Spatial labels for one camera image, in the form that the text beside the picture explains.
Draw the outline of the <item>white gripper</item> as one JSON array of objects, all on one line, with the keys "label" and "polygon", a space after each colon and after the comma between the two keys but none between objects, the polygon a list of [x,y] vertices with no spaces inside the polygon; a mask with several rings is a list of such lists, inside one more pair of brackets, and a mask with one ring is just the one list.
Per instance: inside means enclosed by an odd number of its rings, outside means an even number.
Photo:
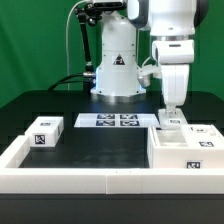
[{"label": "white gripper", "polygon": [[194,61],[194,41],[154,41],[152,56],[158,63],[166,115],[177,115],[176,106],[186,99],[190,64]]}]

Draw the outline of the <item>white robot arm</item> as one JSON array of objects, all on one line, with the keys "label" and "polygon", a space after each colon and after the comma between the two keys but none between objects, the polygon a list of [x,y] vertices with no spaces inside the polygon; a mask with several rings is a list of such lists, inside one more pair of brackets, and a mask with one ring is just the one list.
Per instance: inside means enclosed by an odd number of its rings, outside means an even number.
[{"label": "white robot arm", "polygon": [[91,95],[109,102],[146,94],[152,75],[162,82],[165,116],[186,99],[196,28],[209,0],[90,0],[102,18],[102,59]]}]

